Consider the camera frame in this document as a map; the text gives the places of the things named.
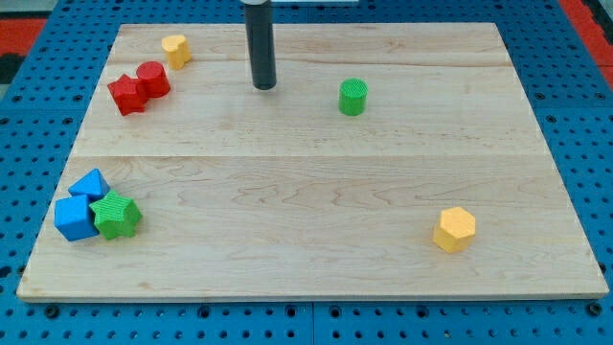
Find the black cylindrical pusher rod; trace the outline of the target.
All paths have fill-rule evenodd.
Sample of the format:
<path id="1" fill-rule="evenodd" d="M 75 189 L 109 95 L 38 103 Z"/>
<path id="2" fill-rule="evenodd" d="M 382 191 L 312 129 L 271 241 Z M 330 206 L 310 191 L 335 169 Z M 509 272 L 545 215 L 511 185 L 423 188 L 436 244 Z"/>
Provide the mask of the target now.
<path id="1" fill-rule="evenodd" d="M 243 0 L 252 82 L 259 90 L 276 86 L 273 8 L 270 0 Z"/>

